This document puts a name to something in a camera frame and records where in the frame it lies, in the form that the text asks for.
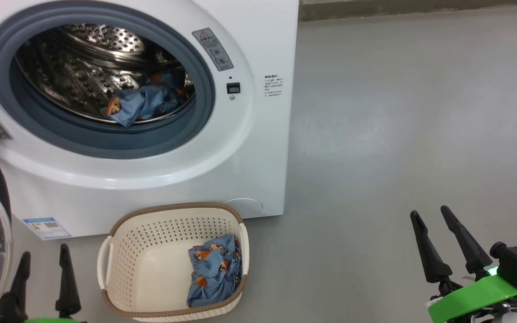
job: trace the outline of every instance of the cloth in laundry basket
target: cloth in laundry basket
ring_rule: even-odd
[[[117,92],[101,112],[103,116],[130,127],[137,120],[150,119],[155,114],[176,109],[183,103],[176,89],[171,74],[155,73],[147,79],[145,86]]]
[[[222,302],[238,287],[242,272],[241,247],[232,235],[195,245],[188,251],[193,263],[187,305],[197,307]]]

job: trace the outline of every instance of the white washing machine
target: white washing machine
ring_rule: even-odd
[[[297,16],[297,0],[0,0],[12,213],[42,239],[182,202],[282,214]],[[129,127],[101,111],[156,73],[179,84],[172,109]]]

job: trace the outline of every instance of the green light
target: green light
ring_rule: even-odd
[[[490,268],[488,269],[488,274],[490,274],[490,276],[496,276],[498,274],[498,267],[494,267],[494,268]]]

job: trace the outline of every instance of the laundry basket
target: laundry basket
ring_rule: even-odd
[[[193,266],[188,250],[223,235],[234,235],[241,244],[241,283],[224,301],[190,309],[187,294]],[[118,315],[143,322],[191,321],[231,311],[241,298],[248,269],[249,239],[242,218],[231,207],[213,203],[128,214],[113,226],[97,259],[97,278],[107,305]]]

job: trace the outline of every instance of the green plastic bracket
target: green plastic bracket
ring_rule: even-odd
[[[28,319],[24,323],[80,323],[74,319],[50,319],[48,317],[41,317],[40,319]]]
[[[434,323],[443,323],[514,296],[517,288],[498,275],[488,276],[444,296],[428,312]]]

